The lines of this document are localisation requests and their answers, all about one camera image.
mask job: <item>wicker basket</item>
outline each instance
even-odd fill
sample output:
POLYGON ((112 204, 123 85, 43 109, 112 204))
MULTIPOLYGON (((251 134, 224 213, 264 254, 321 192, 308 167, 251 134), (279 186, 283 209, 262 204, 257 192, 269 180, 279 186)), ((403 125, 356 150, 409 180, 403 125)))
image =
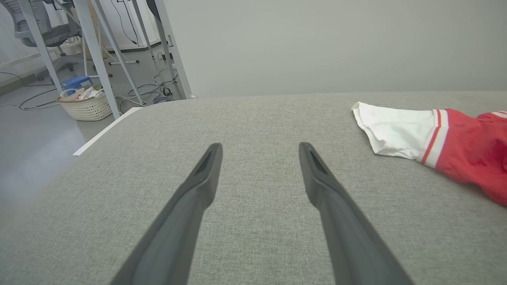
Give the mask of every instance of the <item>wicker basket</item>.
POLYGON ((111 107, 105 98, 105 93, 101 91, 97 97, 76 101, 79 93, 76 92, 69 97, 63 97, 68 91, 65 90, 56 100, 67 113, 78 121, 98 121, 111 115, 111 107))

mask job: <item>red fabric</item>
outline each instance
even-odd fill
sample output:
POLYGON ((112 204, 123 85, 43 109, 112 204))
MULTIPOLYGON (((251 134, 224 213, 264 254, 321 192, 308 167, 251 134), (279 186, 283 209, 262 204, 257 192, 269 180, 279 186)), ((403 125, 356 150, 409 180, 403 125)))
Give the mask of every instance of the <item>red fabric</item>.
POLYGON ((479 185, 491 200, 507 206, 507 118, 446 110, 449 130, 436 169, 456 182, 479 185))

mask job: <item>clothing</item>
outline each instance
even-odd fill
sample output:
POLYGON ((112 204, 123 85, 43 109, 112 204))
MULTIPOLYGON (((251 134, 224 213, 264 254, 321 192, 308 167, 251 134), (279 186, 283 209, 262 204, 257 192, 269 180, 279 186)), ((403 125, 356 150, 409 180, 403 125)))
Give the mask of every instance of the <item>clothing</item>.
POLYGON ((507 205, 507 112, 472 118, 453 109, 352 107, 376 154, 415 159, 507 205))

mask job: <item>gray tablecloth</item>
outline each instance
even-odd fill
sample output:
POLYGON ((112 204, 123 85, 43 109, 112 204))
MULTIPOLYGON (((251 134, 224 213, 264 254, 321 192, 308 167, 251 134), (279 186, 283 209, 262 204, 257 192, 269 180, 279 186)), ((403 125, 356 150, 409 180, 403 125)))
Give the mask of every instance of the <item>gray tablecloth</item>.
POLYGON ((350 110, 507 109, 507 92, 192 99, 137 111, 0 234, 2 284, 107 284, 206 148, 221 142, 189 284, 331 284, 298 144, 312 143, 416 284, 505 284, 507 209, 416 161, 373 154, 350 110))

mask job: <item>office chair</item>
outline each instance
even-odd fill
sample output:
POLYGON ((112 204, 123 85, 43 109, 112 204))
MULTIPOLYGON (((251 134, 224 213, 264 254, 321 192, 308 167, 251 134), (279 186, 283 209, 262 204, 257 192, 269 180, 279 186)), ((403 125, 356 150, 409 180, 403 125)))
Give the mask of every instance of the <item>office chair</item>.
MULTIPOLYGON (((20 39, 21 42, 28 47, 36 47, 37 44, 35 43, 32 33, 28 28, 28 24, 21 12, 18 1, 19 0, 0 0, 0 3, 7 9, 7 11, 9 11, 9 14, 11 14, 11 17, 14 20, 14 37, 20 39)), ((51 3, 50 0, 45 0, 45 2, 49 4, 51 3)), ((52 27, 49 21, 48 12, 44 7, 44 3, 42 1, 30 1, 30 3, 35 18, 37 19, 37 23, 39 24, 39 29, 41 30, 44 43, 47 47, 57 47, 60 52, 60 57, 53 61, 53 66, 56 70, 66 66, 69 71, 73 72, 74 68, 72 64, 83 62, 83 59, 78 56, 66 55, 60 45, 72 37, 81 37, 81 28, 79 28, 74 21, 69 19, 68 16, 67 19, 69 24, 52 27)), ((68 11, 71 11, 73 4, 68 0, 64 0, 63 6, 68 11)), ((40 73, 45 70, 46 68, 42 67, 34 72, 39 80, 42 79, 40 73)))

